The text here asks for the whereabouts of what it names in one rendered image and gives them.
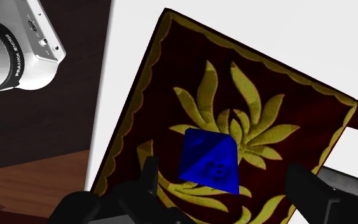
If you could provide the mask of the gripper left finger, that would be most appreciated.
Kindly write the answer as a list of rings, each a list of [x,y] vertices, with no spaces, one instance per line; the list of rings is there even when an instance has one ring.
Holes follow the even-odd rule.
[[[48,218],[48,224],[90,224],[127,215],[134,224],[195,224],[178,207],[158,202],[158,157],[148,156],[137,181],[113,187],[105,197],[89,191],[66,195]]]

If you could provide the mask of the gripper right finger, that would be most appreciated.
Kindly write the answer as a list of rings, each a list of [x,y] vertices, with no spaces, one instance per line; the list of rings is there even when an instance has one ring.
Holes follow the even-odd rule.
[[[286,197],[309,224],[358,224],[358,195],[330,187],[302,164],[289,164]]]

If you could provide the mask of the black grey elongated object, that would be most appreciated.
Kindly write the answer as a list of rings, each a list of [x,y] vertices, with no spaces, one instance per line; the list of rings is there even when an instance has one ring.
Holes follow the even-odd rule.
[[[330,187],[358,196],[358,178],[323,166],[317,174]]]

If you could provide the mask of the dark red gold-patterned book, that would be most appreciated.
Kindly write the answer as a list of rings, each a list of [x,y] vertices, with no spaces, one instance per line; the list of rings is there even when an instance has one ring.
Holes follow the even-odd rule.
[[[313,173],[357,109],[356,101],[174,10],[158,19],[92,191],[140,176],[160,159],[158,200],[197,224],[287,224],[287,165]],[[239,193],[179,177],[187,129],[230,135]]]

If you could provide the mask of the blue eight-sided die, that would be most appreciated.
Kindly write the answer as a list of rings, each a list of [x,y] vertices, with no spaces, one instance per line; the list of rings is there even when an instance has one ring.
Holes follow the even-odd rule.
[[[188,128],[178,175],[182,180],[238,195],[237,143],[228,134]]]

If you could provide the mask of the dark brown robot stand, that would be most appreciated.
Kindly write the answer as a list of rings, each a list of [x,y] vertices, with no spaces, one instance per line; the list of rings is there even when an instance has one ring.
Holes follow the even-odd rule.
[[[87,150],[111,0],[41,0],[66,50],[50,84],[0,92],[0,168]]]

